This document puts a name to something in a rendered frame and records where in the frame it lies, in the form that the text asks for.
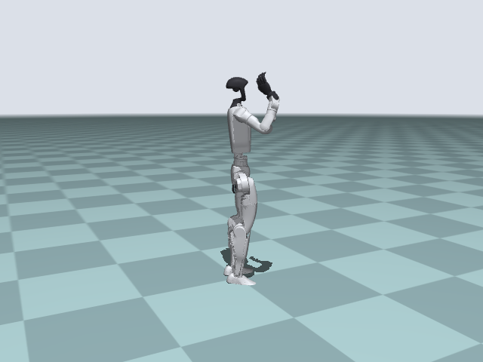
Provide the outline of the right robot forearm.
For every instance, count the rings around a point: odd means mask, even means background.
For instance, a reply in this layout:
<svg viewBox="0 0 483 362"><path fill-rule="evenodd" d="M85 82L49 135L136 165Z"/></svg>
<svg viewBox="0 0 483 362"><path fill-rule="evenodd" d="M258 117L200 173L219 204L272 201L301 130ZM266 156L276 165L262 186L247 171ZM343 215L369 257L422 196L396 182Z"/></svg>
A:
<svg viewBox="0 0 483 362"><path fill-rule="evenodd" d="M280 100L280 97L279 97L278 100L275 100L272 95L269 97L269 105L268 105L268 108L267 108L267 112L264 116L264 119L262 120L262 122L260 124L261 130L268 130L271 123L276 120L276 113L278 111L279 100Z"/></svg>

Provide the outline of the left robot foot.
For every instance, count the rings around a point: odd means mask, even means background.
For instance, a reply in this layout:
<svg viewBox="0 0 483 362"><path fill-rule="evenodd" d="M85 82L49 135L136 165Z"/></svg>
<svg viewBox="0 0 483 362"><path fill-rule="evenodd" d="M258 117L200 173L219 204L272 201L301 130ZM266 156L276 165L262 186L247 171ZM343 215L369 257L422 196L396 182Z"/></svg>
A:
<svg viewBox="0 0 483 362"><path fill-rule="evenodd" d="M235 266L233 266L233 267L235 267ZM251 273L251 272L253 272L253 269L252 268L246 268L246 267L244 267L243 270L242 270L242 274L248 274L248 273ZM228 265L224 269L224 274L225 275L229 275L231 273L234 273L235 274L235 268L232 268L232 265L231 266ZM241 270L240 270L239 274L241 274Z"/></svg>

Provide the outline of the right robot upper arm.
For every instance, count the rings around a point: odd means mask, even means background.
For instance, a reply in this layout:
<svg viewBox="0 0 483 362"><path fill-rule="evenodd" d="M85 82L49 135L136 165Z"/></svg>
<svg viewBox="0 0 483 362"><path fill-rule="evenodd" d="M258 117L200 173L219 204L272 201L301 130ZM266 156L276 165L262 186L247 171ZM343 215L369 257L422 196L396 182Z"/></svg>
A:
<svg viewBox="0 0 483 362"><path fill-rule="evenodd" d="M246 108L241 107L236 109L232 114L235 119L241 123L246 123L248 126L252 127L256 131L262 134L269 134L272 132L272 125L270 125L268 130L261 130L260 129L260 122L258 118L253 116Z"/></svg>

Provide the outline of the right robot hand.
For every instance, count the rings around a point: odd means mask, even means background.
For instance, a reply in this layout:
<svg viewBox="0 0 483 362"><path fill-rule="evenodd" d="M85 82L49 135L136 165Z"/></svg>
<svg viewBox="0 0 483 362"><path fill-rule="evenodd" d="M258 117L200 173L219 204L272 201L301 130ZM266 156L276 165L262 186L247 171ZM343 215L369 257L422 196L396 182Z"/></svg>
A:
<svg viewBox="0 0 483 362"><path fill-rule="evenodd" d="M266 72L263 72L260 75L258 75L258 78L257 78L258 89L263 94L267 95L266 97L267 99L269 99L269 97L272 95L275 100L278 100L279 97L275 91L271 90L269 83L266 81L265 74Z"/></svg>

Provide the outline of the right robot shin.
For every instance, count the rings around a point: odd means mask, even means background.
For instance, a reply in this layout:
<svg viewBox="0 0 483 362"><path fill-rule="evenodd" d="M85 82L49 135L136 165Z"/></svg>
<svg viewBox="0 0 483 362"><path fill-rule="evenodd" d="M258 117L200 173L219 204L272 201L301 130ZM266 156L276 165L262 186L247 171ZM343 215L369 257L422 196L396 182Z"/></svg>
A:
<svg viewBox="0 0 483 362"><path fill-rule="evenodd" d="M248 254L250 234L251 234L251 231L249 232L249 236L247 236L246 230L242 226L237 226L234 229L233 256L235 257L235 277L236 278L238 278L236 275L239 274L240 270L241 270L241 274L240 276L239 275L238 276L242 278L242 270L245 264L244 261L246 260L246 257Z"/></svg>

